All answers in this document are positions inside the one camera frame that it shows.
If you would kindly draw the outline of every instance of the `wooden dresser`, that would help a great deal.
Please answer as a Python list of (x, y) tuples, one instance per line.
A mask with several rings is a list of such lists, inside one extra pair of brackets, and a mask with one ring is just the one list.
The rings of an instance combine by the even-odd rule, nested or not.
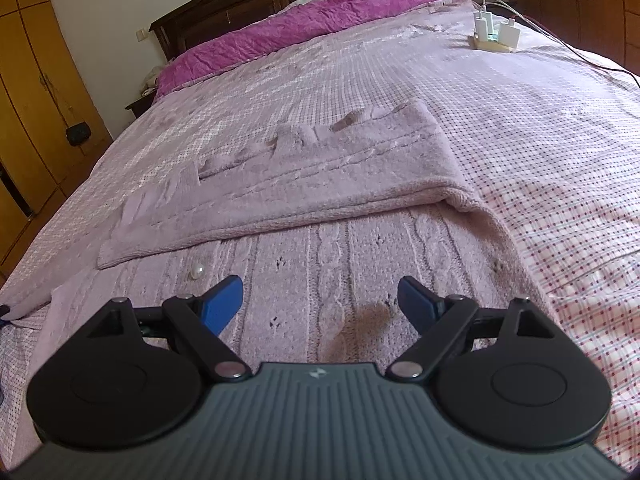
[(567, 43), (640, 74), (640, 0), (514, 0)]
[[(79, 147), (66, 129), (85, 122)], [(111, 143), (49, 0), (0, 0), (0, 284)]]

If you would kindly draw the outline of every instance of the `logo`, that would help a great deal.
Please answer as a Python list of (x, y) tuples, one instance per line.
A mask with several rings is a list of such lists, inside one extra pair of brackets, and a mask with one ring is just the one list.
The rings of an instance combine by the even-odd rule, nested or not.
[(327, 371), (323, 370), (322, 368), (316, 368), (315, 370), (311, 370), (309, 372), (309, 375), (312, 376), (314, 379), (321, 379), (325, 375), (327, 375)]

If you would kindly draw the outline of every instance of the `nightstand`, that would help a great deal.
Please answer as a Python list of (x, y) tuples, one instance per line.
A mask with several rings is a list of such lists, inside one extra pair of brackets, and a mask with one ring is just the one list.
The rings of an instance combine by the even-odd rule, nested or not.
[(150, 92), (147, 95), (142, 96), (137, 101), (133, 101), (129, 106), (126, 106), (125, 110), (131, 110), (136, 118), (140, 117), (143, 113), (145, 113), (154, 102), (154, 97), (156, 97), (156, 91)]

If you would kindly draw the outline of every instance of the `white cable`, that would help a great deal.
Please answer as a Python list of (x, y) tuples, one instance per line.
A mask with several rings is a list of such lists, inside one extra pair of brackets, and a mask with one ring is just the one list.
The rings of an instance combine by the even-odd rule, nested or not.
[[(599, 68), (601, 70), (609, 70), (611, 72), (622, 72), (622, 73), (626, 73), (629, 74), (633, 80), (636, 82), (636, 84), (638, 85), (638, 88), (640, 88), (640, 82), (638, 81), (638, 78), (636, 77), (635, 74), (633, 74), (632, 72), (630, 72), (629, 70), (627, 70), (626, 68), (613, 68), (613, 67), (605, 67), (605, 66), (601, 66), (598, 65), (596, 62), (594, 61), (590, 61), (589, 59), (585, 58), (582, 54), (580, 54), (579, 52), (576, 52), (576, 50), (574, 50), (570, 45), (568, 45), (567, 43), (565, 43), (563, 40), (561, 40), (560, 38), (558, 38), (557, 36), (549, 33), (548, 30), (545, 30), (544, 28), (541, 28), (537, 23), (532, 22), (529, 18), (526, 18), (525, 16), (523, 16), (522, 14), (520, 14), (517, 10), (515, 10), (513, 7), (511, 7), (509, 4), (505, 3), (502, 0), (494, 0), (493, 2), (489, 2), (489, 5), (494, 5), (497, 7), (502, 7), (503, 9), (507, 9), (510, 12), (513, 12), (516, 16), (518, 16), (521, 20), (523, 20), (524, 22), (528, 23), (531, 27), (533, 27), (536, 31), (540, 32), (541, 34), (543, 34), (544, 36), (546, 36), (547, 38), (549, 38), (550, 40), (555, 41), (558, 44), (564, 45), (565, 47), (567, 47), (567, 49), (569, 51), (571, 51), (573, 54), (575, 54), (576, 56), (578, 56), (581, 60), (587, 62), (590, 66), (593, 66), (594, 68)], [(486, 0), (482, 0), (482, 7), (484, 9), (486, 9)]]

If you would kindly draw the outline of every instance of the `light switch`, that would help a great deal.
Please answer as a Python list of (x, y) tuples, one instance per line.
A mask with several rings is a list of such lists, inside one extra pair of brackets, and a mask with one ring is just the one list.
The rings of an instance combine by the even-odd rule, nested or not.
[(140, 30), (136, 31), (136, 38), (138, 38), (138, 41), (146, 40), (146, 38), (148, 37), (149, 37), (148, 29), (141, 28)]

